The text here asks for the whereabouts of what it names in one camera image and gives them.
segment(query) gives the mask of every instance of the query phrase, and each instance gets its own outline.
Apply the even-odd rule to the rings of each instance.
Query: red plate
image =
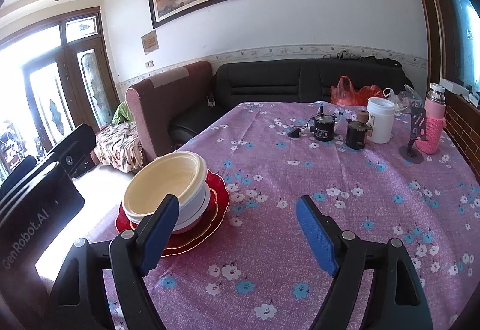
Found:
[[[196,248],[220,227],[229,206],[230,194],[225,187],[222,177],[215,173],[208,171],[206,183],[210,187],[210,202],[200,222],[185,233],[172,234],[165,246],[162,257],[174,256]],[[122,204],[119,207],[115,226],[119,233],[124,230],[135,229],[136,227],[125,215]]]

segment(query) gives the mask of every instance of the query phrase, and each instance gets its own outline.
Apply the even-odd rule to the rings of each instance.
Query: red plastic bag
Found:
[[[332,103],[339,106],[366,106],[370,97],[384,97],[377,85],[364,86],[359,91],[347,76],[340,77],[337,87],[330,87]]]

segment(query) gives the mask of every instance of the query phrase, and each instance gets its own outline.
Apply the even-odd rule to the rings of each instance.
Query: green cloth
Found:
[[[120,103],[112,119],[112,124],[120,124],[123,122],[135,122],[134,116],[131,114],[131,110],[126,101]]]

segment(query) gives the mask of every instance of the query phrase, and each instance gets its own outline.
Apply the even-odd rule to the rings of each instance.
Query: sofa armrest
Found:
[[[171,119],[206,99],[211,79],[210,63],[201,61],[155,74],[127,90],[146,163],[173,151],[167,132]]]

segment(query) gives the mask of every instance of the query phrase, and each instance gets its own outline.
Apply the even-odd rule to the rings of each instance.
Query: pink thermos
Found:
[[[416,141],[418,149],[426,154],[434,154],[440,143],[440,136],[446,126],[445,122],[445,88],[439,84],[430,84],[430,90],[425,99],[427,111],[427,140]]]

